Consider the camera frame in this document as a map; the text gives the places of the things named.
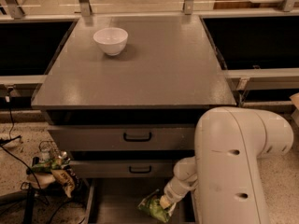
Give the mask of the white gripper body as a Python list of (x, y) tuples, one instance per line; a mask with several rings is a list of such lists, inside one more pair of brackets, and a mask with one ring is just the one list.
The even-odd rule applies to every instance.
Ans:
[(169, 203), (178, 203), (189, 191), (194, 190), (197, 184), (197, 175), (192, 175), (185, 180), (174, 176), (164, 187), (164, 197)]

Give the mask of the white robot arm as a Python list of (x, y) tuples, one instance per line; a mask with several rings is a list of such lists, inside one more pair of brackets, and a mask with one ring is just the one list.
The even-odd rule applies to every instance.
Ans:
[(198, 121), (191, 158), (179, 161), (164, 188), (162, 208), (198, 192), (200, 224), (271, 224), (257, 159), (292, 147), (290, 123), (257, 109), (217, 107)]

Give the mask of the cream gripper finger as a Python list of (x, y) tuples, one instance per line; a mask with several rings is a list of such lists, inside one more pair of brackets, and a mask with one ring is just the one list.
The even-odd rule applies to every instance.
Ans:
[(163, 209), (166, 209), (168, 207), (170, 207), (172, 205), (172, 203), (167, 199), (167, 197), (165, 195), (163, 195), (161, 198), (160, 198), (160, 206), (163, 208)]

